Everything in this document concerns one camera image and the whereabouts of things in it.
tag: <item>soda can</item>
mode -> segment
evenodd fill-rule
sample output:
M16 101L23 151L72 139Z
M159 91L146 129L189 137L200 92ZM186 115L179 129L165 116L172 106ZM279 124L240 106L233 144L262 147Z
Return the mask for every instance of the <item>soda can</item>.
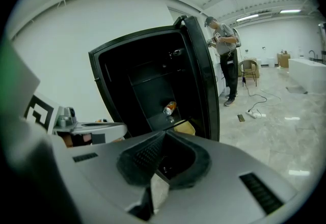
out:
M166 107L164 107L163 113L166 114L167 116L170 116L176 107L177 107L177 103L172 101Z

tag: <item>man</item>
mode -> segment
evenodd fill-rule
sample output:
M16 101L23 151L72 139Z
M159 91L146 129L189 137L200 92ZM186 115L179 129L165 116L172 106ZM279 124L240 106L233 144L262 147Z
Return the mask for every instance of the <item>man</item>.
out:
M206 18L205 27L209 26L214 30L214 36L209 46L215 47L220 55L221 68L224 74L225 81L230 87L230 95L224 103L225 106L230 106L237 95L238 85L238 56L236 51L237 38L234 35L232 28L218 21L213 17Z

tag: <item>cap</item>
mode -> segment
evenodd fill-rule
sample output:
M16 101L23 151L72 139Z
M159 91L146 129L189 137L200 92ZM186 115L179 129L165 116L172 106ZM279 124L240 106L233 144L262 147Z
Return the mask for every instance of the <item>cap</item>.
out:
M213 20L214 20L213 17L207 17L204 26L207 27Z

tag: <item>sink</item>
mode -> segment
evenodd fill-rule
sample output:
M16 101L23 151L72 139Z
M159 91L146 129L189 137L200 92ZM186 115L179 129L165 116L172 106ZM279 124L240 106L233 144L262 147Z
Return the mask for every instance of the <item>sink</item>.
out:
M317 63L322 63L322 59L309 58L309 60Z

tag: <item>tile floor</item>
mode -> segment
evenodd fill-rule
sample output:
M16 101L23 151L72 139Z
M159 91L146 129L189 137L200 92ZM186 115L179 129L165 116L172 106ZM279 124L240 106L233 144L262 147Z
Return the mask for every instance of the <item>tile floor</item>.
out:
M296 83L285 68L263 67L257 87L252 78L247 79L247 86L251 95L259 94L268 99L254 108L257 114L256 108L266 117L259 115L254 119L246 115L246 110L264 99L249 97L239 78L235 103L226 107L223 106L225 94L219 98L220 142L246 151L284 176L296 189L303 189L325 165L326 95L289 93L286 87ZM279 96L282 101L261 90ZM243 115L245 122L238 120L238 114ZM285 119L292 117L300 120Z

